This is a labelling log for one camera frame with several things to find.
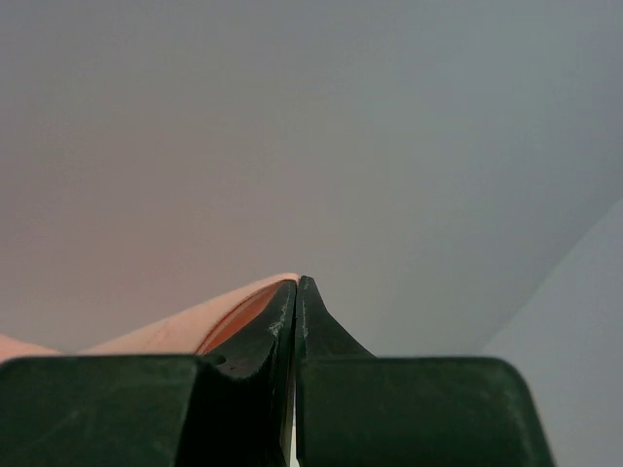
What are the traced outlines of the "pink t shirt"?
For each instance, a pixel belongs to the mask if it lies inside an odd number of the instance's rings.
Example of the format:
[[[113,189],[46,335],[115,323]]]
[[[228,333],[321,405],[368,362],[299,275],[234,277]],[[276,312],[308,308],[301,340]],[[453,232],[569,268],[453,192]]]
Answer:
[[[296,273],[270,276],[78,354],[205,355],[256,318],[280,286],[297,286],[299,281]]]

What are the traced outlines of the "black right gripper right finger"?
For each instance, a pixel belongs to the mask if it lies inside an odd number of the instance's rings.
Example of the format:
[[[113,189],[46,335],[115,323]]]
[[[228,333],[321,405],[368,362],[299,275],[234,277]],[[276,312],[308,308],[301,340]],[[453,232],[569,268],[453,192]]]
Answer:
[[[303,276],[295,304],[296,453],[302,466],[377,466],[379,360]]]

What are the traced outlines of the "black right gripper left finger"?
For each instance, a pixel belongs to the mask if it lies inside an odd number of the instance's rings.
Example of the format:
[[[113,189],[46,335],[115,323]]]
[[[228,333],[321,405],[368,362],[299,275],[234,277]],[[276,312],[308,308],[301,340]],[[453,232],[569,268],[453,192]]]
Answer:
[[[285,466],[293,414],[297,284],[204,356],[191,393],[178,466]]]

